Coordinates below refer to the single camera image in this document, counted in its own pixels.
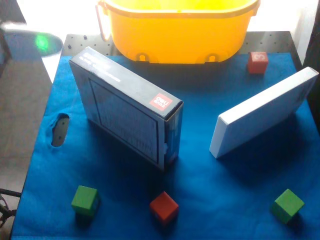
blue tablecloth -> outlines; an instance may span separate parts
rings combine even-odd
[[[39,128],[12,239],[320,239],[320,136],[305,101],[284,122],[216,160],[209,152],[220,113],[295,73],[289,54],[269,54],[266,74],[249,75],[247,55],[223,63],[156,65],[114,61],[184,101],[180,153],[166,173],[88,122],[62,57]],[[51,146],[60,113],[65,142]],[[98,189],[87,227],[71,201],[78,185]],[[289,226],[270,213],[287,188],[305,206]],[[178,218],[162,227],[149,203],[166,191]]]

black box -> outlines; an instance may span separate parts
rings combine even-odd
[[[178,156],[183,101],[90,47],[69,64],[89,120],[162,170]]]

bin rim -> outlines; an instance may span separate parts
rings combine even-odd
[[[247,4],[226,10],[136,10],[120,6],[112,0],[101,0],[99,5],[129,18],[139,19],[226,19],[248,13],[260,6],[261,0],[250,0]]]

green light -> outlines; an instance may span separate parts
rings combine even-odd
[[[49,48],[48,38],[43,35],[36,36],[35,45],[40,51],[46,52]]]

number on red cube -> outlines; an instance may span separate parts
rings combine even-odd
[[[264,74],[269,60],[266,52],[250,52],[248,60],[248,71],[251,74]]]
[[[179,206],[164,191],[150,203],[150,210],[162,225],[166,225],[178,215]]]

